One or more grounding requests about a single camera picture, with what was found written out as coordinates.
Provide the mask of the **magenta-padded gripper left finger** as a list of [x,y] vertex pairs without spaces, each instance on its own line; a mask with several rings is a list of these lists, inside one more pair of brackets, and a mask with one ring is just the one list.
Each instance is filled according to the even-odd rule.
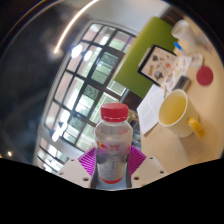
[[69,159],[57,175],[84,188],[95,189],[98,182],[96,150],[88,150],[78,159]]

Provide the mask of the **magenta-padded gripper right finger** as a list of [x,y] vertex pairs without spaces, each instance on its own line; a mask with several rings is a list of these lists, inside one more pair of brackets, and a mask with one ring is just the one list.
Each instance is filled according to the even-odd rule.
[[128,188],[146,186],[166,175],[167,171],[154,156],[146,156],[134,146],[131,147],[126,171]]

